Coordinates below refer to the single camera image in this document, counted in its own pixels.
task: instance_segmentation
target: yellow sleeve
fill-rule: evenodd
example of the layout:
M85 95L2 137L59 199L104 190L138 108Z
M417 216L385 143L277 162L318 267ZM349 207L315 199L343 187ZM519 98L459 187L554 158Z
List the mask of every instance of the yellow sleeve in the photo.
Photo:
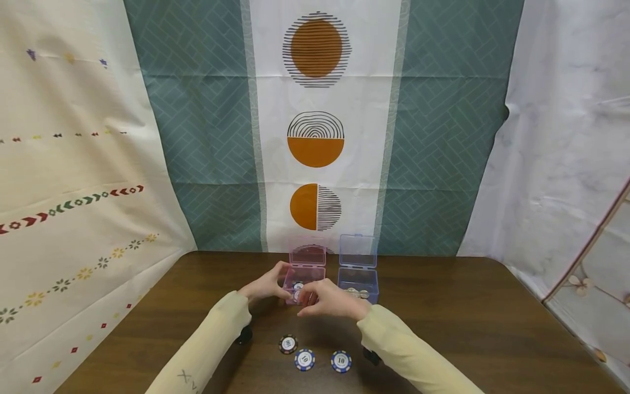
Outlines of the yellow sleeve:
M147 394L203 392L230 345L250 321L247 298L236 291L227 294L166 363Z
M362 345L376 352L424 394L483 394L453 364L418 338L398 316L380 305L357 323Z

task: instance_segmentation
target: wall backdrop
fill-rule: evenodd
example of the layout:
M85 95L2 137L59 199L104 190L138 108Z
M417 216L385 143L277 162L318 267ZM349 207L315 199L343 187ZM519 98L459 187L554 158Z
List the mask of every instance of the wall backdrop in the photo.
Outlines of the wall backdrop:
M525 2L459 254L503 262L630 392L628 26L625 0Z
M0 2L0 393L52 393L195 243L121 1Z
M202 250L287 233L454 255L522 0L125 0L169 175Z

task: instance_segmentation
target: person's left hand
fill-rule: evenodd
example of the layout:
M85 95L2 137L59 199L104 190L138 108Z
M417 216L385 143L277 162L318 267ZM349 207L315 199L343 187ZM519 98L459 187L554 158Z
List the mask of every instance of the person's left hand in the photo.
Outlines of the person's left hand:
M261 298L276 296L282 299L290 299L291 294L284 291L279 285L278 280L283 276L291 264L279 261L274 268L266 272L257 280L246 285L238 291L239 294L247 297L249 302Z

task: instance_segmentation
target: brown tabletop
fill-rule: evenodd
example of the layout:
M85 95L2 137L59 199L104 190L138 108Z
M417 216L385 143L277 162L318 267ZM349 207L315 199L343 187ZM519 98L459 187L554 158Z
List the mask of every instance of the brown tabletop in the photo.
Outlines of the brown tabletop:
M283 255L195 252L182 257L57 393L144 393L211 307ZM326 274L336 282L331 257ZM379 303L490 393L623 393L578 341L498 262L485 258L379 258ZM253 338L233 345L204 393L417 393L362 356L360 333L336 318L298 318L268 300L253 311ZM316 364L298 371L278 341L294 334ZM346 374L330 357L352 355Z

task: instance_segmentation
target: blue plastic box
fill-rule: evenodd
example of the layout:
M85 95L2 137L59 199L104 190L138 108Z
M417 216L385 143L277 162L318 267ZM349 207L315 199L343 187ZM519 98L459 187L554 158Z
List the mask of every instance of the blue plastic box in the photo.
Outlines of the blue plastic box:
M373 236L344 234L339 238L339 276L341 289L367 290L368 301L379 300L379 276L376 272L378 242Z

